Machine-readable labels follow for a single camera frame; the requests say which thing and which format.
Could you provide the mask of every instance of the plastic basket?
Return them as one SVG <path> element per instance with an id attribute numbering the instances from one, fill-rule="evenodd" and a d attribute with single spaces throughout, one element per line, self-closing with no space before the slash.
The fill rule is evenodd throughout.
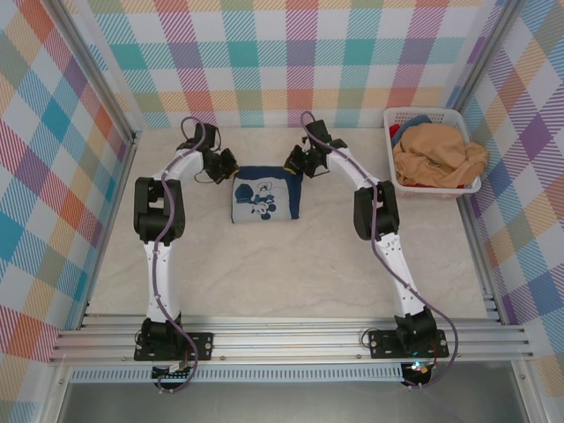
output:
<path id="1" fill-rule="evenodd" d="M 479 176 L 464 188 L 422 188 L 422 187 L 405 187 L 400 184 L 396 178 L 396 166 L 394 164 L 394 155 L 391 146 L 390 126 L 398 123 L 402 125 L 419 115 L 427 115 L 431 122 L 442 123 L 443 125 L 454 126 L 462 134 L 465 144 L 470 143 L 468 130 L 464 123 L 463 117 L 456 111 L 448 108 L 388 108 L 384 111 L 384 130 L 386 131 L 386 146 L 388 147 L 388 160 L 390 161 L 391 181 L 396 188 L 398 197 L 413 197 L 417 195 L 425 195 L 437 198 L 456 198 L 462 194 L 472 194 L 477 192 L 482 186 Z"/>

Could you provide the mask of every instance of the beige cloth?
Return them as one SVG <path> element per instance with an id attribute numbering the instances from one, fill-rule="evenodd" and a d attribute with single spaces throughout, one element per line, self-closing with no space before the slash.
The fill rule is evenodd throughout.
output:
<path id="1" fill-rule="evenodd" d="M 408 128 L 393 152 L 399 183 L 439 188 L 472 183 L 489 154 L 476 143 L 465 145 L 459 130 L 439 123 Z"/>

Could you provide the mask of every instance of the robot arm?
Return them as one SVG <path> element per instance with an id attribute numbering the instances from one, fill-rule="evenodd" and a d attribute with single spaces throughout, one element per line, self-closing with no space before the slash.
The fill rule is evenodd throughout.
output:
<path id="1" fill-rule="evenodd" d="M 351 151 L 348 148 L 341 148 L 340 151 L 350 159 L 354 160 Z M 334 152 L 328 155 L 327 157 L 327 168 L 336 174 L 340 174 L 346 181 L 347 185 L 349 185 L 355 193 L 355 227 L 357 227 L 357 232 L 363 234 L 363 239 L 370 239 L 370 231 L 367 230 L 371 224 L 367 220 L 367 218 L 372 218 L 372 203 L 373 198 L 372 194 L 370 193 L 372 189 L 372 184 L 366 181 L 355 169 L 350 161 Z M 382 184 L 378 179 L 374 178 L 369 172 L 364 170 L 364 172 L 368 175 L 368 177 L 372 180 L 376 186 Z M 382 198 L 383 192 L 378 193 L 378 197 Z M 384 199 L 386 205 L 390 206 L 390 203 L 393 203 L 391 206 L 395 210 L 392 214 L 391 218 L 396 221 L 396 227 L 392 227 L 392 231 L 386 234 L 378 234 L 380 236 L 380 240 L 376 241 L 376 248 L 378 249 L 379 255 L 386 261 L 388 266 L 393 269 L 396 274 L 409 286 L 414 290 L 417 291 L 417 287 L 415 286 L 415 282 L 413 282 L 413 277 L 409 268 L 407 267 L 407 263 L 405 262 L 404 252 L 401 247 L 401 243 L 399 240 L 399 234 L 397 233 L 397 226 L 399 225 L 399 215 L 397 213 L 397 205 L 395 197 Z M 362 213 L 360 209 L 365 208 L 370 213 Z M 410 293 L 398 280 L 395 278 L 393 279 L 394 289 L 396 296 L 396 314 L 400 316 L 404 315 L 416 315 L 423 311 L 425 307 L 424 304 L 418 300 L 417 298 L 413 297 L 413 294 Z"/>
<path id="2" fill-rule="evenodd" d="M 144 243 L 145 254 L 149 269 L 149 307 L 147 318 L 143 323 L 141 341 L 136 350 L 136 360 L 169 360 L 182 356 L 184 351 L 183 341 L 174 330 L 170 322 L 167 321 L 160 306 L 155 300 L 153 289 L 153 259 L 154 243 L 160 233 L 165 229 L 170 219 L 172 208 L 174 207 L 174 219 L 165 235 L 160 240 L 159 254 L 156 263 L 156 286 L 160 296 L 160 302 L 167 313 L 180 324 L 181 310 L 178 300 L 173 290 L 174 250 L 176 249 L 177 239 L 184 233 L 185 215 L 184 202 L 182 200 L 182 188 L 188 181 L 192 181 L 194 176 L 205 171 L 210 178 L 217 184 L 229 179 L 238 172 L 239 167 L 229 149 L 225 149 L 221 154 L 217 153 L 215 145 L 215 135 L 217 128 L 210 124 L 205 124 L 205 141 L 191 154 L 184 155 L 188 149 L 197 145 L 202 137 L 202 129 L 196 126 L 196 133 L 193 138 L 178 146 L 175 159 L 176 164 L 167 174 L 167 186 L 172 195 L 172 203 L 168 200 L 161 177 L 165 170 L 159 171 L 152 177 L 138 178 L 135 182 L 135 203 L 133 226 L 139 234 L 139 238 Z"/>
<path id="3" fill-rule="evenodd" d="M 354 191 L 353 222 L 362 240 L 371 239 L 372 215 L 376 210 L 375 247 L 382 260 L 414 292 L 418 292 L 402 250 L 399 228 L 399 213 L 396 195 L 390 181 L 379 181 L 362 168 L 341 139 L 332 139 L 323 121 L 313 121 L 306 126 L 308 132 L 326 145 L 309 139 L 307 150 L 296 145 L 285 163 L 285 168 L 296 174 L 315 176 L 318 167 L 340 174 Z M 428 349 L 437 337 L 436 322 L 431 311 L 413 293 L 392 276 L 395 291 L 397 339 L 404 352 L 416 355 Z"/>

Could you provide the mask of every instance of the blue cloth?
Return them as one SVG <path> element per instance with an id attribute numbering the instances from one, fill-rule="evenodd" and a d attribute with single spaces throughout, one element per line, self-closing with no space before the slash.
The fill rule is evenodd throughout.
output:
<path id="1" fill-rule="evenodd" d="M 419 116 L 415 116 L 414 118 L 412 118 L 409 121 L 407 121 L 406 123 L 404 123 L 399 128 L 399 130 L 397 130 L 396 135 L 394 135 L 394 137 L 391 139 L 392 148 L 395 147 L 397 143 L 399 143 L 400 139 L 402 139 L 402 136 L 404 135 L 405 130 L 407 130 L 408 128 L 411 128 L 411 126 L 421 125 L 422 123 L 432 123 L 432 122 L 431 122 L 431 119 L 429 119 L 429 116 L 419 115 Z"/>
<path id="2" fill-rule="evenodd" d="M 231 220 L 297 219 L 302 179 L 302 175 L 290 174 L 282 167 L 241 167 L 233 182 Z"/>

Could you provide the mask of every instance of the plaid wall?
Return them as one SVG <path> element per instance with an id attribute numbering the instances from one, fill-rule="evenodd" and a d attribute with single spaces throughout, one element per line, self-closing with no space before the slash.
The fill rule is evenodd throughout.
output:
<path id="1" fill-rule="evenodd" d="M 530 0 L 465 114 L 490 151 L 471 201 L 493 274 L 510 321 L 524 324 L 541 357 L 545 401 L 562 411 L 563 23 L 562 0 Z"/>
<path id="2" fill-rule="evenodd" d="M 487 17 L 487 22 L 482 28 L 481 33 L 479 34 L 478 40 L 476 44 L 474 44 L 474 48 L 472 52 L 468 56 L 466 60 L 466 64 L 464 65 L 463 71 L 460 72 L 460 76 L 456 81 L 455 88 L 452 90 L 452 93 L 449 97 L 449 101 L 447 101 L 447 108 L 453 108 L 458 95 L 460 94 L 461 90 L 464 88 L 464 85 L 468 81 L 476 62 L 478 61 L 479 57 L 481 56 L 484 48 L 486 47 L 487 37 L 490 35 L 492 30 L 495 27 L 495 24 L 498 21 L 498 18 L 501 15 L 501 11 L 503 10 L 503 6 L 505 5 L 506 0 L 496 0 L 495 6 L 493 7 L 490 15 Z"/>
<path id="3" fill-rule="evenodd" d="M 41 376 L 98 255 L 126 144 L 40 0 L 0 4 L 0 421 Z"/>
<path id="4" fill-rule="evenodd" d="M 482 30 L 480 13 L 503 1 L 88 0 L 103 40 L 66 3 L 104 69 L 100 44 L 113 53 L 118 98 L 165 128 L 187 113 L 296 126 L 304 109 L 334 126 L 378 126 L 384 108 L 445 106 L 476 57 L 467 39 L 484 40 L 497 16 Z"/>

